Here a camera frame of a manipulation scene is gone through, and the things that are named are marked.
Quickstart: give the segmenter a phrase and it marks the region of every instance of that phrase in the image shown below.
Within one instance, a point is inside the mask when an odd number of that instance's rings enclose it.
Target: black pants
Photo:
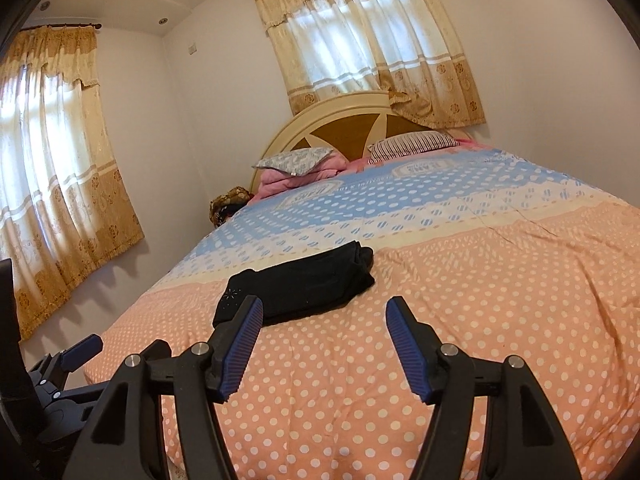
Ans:
[[[229,278],[213,326],[230,321],[249,294],[262,300],[263,326],[322,314],[347,304],[375,283],[373,250],[350,242],[320,254]]]

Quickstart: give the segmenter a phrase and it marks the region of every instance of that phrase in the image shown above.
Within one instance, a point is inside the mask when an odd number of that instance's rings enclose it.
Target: headboard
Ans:
[[[300,148],[331,146],[349,160],[368,154],[367,146],[387,137],[425,130],[398,116],[386,91],[353,92],[320,101],[293,117],[271,141],[265,156]],[[463,130],[447,130],[457,139],[469,139]],[[254,173],[251,191],[260,178]]]

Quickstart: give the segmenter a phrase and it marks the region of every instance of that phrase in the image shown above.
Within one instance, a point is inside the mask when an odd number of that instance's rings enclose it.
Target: white wall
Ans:
[[[28,365],[45,352],[106,330],[211,228],[209,198],[180,118],[162,40],[103,28],[98,71],[107,130],[145,240],[94,272],[22,345]],[[68,386],[82,382],[80,370]]]
[[[607,1],[443,2],[488,121],[474,135],[640,205],[640,51]],[[254,0],[207,0],[164,46],[207,189],[246,186],[290,118]]]

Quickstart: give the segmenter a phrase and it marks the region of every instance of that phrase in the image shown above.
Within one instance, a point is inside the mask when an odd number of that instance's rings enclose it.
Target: curtain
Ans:
[[[255,0],[294,114],[331,96],[389,92],[428,128],[484,123],[478,90],[440,0]]]
[[[91,27],[18,34],[0,65],[0,259],[23,339],[144,237],[107,138]]]

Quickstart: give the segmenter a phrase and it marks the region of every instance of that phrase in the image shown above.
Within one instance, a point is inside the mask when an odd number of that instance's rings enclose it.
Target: polka dot bed sheet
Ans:
[[[497,150],[404,158],[244,208],[104,333],[88,380],[108,380],[156,338],[174,355],[208,338],[239,270],[353,239],[375,249],[376,284],[342,309],[264,327],[239,391],[216,406],[241,480],[409,478],[432,409],[386,330],[394,295],[471,356],[524,357],[583,478],[606,477],[640,428],[640,212]],[[162,413],[181,468],[171,397]],[[477,399],[466,480],[485,417]]]

